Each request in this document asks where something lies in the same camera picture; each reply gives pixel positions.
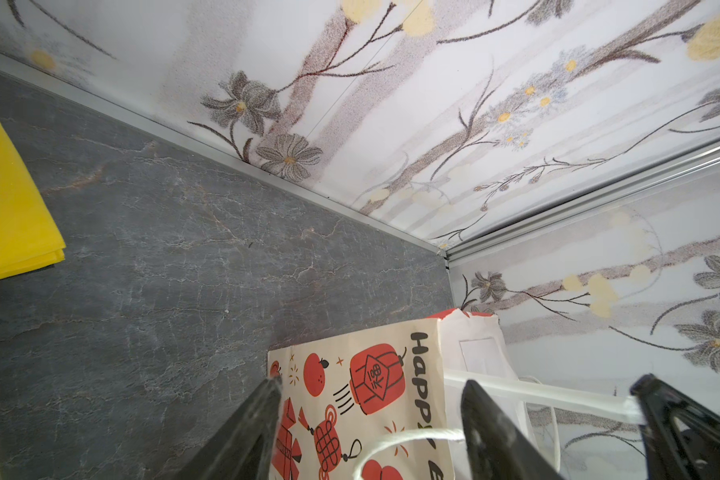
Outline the red white paper gift bag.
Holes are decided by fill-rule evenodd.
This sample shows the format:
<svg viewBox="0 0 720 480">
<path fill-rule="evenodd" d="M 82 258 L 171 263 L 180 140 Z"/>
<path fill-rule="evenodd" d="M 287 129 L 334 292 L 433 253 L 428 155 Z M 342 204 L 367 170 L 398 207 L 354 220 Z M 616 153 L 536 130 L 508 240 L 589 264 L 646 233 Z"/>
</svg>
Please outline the red white paper gift bag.
<svg viewBox="0 0 720 480">
<path fill-rule="evenodd" d="M 527 407 L 638 424 L 634 400 L 522 381 L 494 314 L 454 308 L 268 353 L 281 378 L 273 479 L 466 479 L 467 450 L 437 432 L 462 425 L 476 381 L 524 439 Z"/>
</svg>

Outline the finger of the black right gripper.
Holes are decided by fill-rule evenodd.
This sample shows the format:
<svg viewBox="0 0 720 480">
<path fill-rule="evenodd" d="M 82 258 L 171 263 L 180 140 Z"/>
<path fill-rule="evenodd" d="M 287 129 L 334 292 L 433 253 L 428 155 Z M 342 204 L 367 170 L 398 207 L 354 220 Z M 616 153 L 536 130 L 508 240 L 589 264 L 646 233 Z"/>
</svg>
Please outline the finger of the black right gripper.
<svg viewBox="0 0 720 480">
<path fill-rule="evenodd" d="M 720 480 L 720 415 L 648 374 L 630 387 L 650 479 Z"/>
</svg>

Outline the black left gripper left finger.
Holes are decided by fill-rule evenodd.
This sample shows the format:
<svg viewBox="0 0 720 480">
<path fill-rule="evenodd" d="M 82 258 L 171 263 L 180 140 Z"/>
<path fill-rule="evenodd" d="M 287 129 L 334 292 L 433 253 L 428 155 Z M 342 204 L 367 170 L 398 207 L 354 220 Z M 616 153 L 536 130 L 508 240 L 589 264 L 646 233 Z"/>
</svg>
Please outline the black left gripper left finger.
<svg viewBox="0 0 720 480">
<path fill-rule="evenodd" d="M 263 380 L 174 477 L 186 480 L 266 479 L 280 420 L 281 398 L 281 379 Z"/>
</svg>

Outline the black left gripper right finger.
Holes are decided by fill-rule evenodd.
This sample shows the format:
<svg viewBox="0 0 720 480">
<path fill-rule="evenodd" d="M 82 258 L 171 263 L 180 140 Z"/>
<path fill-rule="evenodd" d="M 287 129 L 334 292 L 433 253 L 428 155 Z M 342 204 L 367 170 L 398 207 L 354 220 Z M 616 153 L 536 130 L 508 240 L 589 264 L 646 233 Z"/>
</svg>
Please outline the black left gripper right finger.
<svg viewBox="0 0 720 480">
<path fill-rule="evenodd" d="M 462 391 L 461 418 L 472 479 L 563 479 L 474 380 Z"/>
</svg>

